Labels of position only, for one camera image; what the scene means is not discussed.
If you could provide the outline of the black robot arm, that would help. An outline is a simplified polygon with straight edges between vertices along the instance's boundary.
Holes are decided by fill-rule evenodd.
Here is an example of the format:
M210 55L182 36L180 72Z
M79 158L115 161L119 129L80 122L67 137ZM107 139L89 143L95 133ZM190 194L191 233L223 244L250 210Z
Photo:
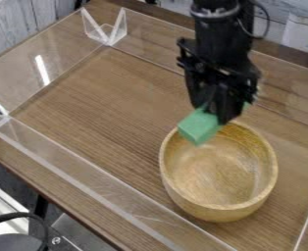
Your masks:
M250 60L254 4L249 0L194 0L195 36L176 41L191 104L225 125L255 101L261 71Z

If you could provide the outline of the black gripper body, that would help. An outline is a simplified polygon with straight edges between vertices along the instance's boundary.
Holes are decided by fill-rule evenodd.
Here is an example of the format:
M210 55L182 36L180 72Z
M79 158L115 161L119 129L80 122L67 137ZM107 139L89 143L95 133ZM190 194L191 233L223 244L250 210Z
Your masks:
M215 71L221 81L251 79L258 83L261 72L251 63L253 8L192 8L195 37L180 37L178 66L186 72Z

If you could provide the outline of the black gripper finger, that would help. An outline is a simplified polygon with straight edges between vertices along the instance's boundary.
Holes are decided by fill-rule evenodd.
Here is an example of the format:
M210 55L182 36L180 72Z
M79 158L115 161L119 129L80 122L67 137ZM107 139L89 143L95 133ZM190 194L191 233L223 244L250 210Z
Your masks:
M218 83L207 111L217 116L221 126L241 116L245 107L254 103L257 92L258 83L251 79Z
M186 72L186 86L191 105L195 109L202 108L206 113L215 113L215 90L217 90L217 73L206 71Z

